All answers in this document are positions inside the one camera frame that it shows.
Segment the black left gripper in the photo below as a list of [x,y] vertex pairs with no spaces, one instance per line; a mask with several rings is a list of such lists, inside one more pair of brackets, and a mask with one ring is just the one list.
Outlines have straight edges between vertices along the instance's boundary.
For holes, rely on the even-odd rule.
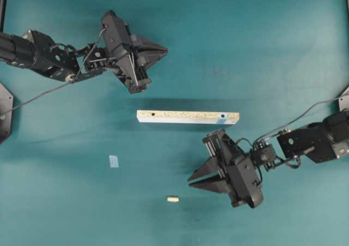
[[[103,15],[101,23],[105,28],[106,66],[129,93],[145,92],[151,80],[138,66],[148,69],[167,55],[168,48],[138,35],[131,35],[128,24],[112,10]],[[137,59],[134,47],[143,51],[138,53]]]

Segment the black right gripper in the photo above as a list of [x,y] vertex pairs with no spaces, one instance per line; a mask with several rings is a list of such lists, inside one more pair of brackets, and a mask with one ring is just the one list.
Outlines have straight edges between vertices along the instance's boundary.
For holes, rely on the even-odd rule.
[[214,193],[226,193],[233,207],[247,204],[258,207],[263,201],[260,179],[251,158],[224,130],[208,134],[203,139],[211,152],[207,159],[188,178],[189,186]]

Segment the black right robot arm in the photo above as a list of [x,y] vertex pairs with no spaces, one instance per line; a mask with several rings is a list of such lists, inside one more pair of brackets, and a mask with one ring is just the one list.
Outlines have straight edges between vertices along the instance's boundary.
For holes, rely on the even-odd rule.
[[188,178],[189,186],[228,194],[233,207],[247,204],[256,208],[263,201],[261,166],[266,171],[280,165],[296,169],[302,156],[323,163],[348,154],[348,111],[295,130],[285,130],[277,139],[284,158],[277,156],[265,140],[257,141],[245,152],[223,129],[208,134],[202,141],[210,157]]

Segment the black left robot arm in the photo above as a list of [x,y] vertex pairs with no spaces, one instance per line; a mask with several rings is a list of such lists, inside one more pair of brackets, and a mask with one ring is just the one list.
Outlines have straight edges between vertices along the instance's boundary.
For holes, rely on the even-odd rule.
[[101,19],[101,38],[105,47],[92,43],[78,50],[55,43],[38,31],[27,31],[21,37],[1,33],[1,61],[66,82],[91,79],[110,70],[129,93],[147,90],[151,83],[147,69],[160,61],[168,49],[132,34],[129,25],[112,10]]

